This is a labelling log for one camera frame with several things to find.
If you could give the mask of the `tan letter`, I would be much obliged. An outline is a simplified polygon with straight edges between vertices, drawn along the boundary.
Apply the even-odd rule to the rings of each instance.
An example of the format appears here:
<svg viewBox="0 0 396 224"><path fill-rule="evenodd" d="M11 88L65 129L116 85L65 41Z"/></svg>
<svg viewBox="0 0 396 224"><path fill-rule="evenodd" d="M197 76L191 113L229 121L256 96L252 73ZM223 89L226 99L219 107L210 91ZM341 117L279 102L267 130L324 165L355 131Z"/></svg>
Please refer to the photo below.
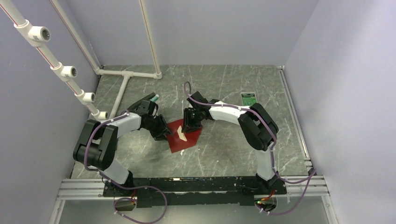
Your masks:
<svg viewBox="0 0 396 224"><path fill-rule="evenodd" d="M178 127L177 134L178 134L178 137L180 140L185 141L185 142L187 141L187 138L186 138L185 134L183 133L181 126Z"/></svg>

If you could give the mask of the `red envelope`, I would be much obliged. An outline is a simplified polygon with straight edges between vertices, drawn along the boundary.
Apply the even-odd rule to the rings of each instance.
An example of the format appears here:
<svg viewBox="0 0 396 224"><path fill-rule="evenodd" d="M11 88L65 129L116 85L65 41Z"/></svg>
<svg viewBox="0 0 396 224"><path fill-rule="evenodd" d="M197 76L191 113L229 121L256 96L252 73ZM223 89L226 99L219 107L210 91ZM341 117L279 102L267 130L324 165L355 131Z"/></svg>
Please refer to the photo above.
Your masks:
<svg viewBox="0 0 396 224"><path fill-rule="evenodd" d="M189 133L182 132L183 119L168 123L171 134L167 134L167 140L171 153L176 153L196 145L202 128Z"/></svg>

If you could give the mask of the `green glue stick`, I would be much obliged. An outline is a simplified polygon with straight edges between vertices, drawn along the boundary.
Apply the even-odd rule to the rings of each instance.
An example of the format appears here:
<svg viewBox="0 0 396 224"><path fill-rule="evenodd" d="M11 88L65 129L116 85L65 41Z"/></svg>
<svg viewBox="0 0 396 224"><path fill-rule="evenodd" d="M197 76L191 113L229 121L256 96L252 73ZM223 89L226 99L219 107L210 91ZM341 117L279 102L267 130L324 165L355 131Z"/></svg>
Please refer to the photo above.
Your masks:
<svg viewBox="0 0 396 224"><path fill-rule="evenodd" d="M153 98L150 99L150 101L156 102L158 99L159 99L159 95L156 94L155 96L153 96Z"/></svg>

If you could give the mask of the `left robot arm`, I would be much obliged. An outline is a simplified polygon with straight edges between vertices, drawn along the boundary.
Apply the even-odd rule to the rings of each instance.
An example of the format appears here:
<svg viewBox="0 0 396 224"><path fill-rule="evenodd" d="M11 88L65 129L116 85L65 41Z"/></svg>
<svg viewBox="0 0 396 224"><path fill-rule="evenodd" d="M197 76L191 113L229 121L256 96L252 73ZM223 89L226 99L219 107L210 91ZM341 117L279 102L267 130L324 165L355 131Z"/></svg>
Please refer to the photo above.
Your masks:
<svg viewBox="0 0 396 224"><path fill-rule="evenodd" d="M73 151L73 159L88 171L98 172L122 196L134 190L133 173L115 159L118 139L132 131L148 130L154 140L166 140L171 131L158 104L142 99L120 116L106 121L90 119L85 122Z"/></svg>

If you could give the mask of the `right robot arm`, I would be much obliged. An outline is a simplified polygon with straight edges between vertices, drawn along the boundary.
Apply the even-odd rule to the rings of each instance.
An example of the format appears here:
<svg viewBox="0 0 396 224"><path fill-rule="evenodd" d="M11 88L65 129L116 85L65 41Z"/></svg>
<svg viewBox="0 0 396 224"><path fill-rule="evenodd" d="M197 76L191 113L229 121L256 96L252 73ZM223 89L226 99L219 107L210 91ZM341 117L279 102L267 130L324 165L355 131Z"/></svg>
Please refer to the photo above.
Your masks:
<svg viewBox="0 0 396 224"><path fill-rule="evenodd" d="M184 109L183 133L202 128L202 120L220 120L238 125L248 144L255 150L257 161L257 187L264 194L275 192L277 183L276 163L273 157L277 124L259 103L237 106L213 99L208 101L198 91L187 98L190 107Z"/></svg>

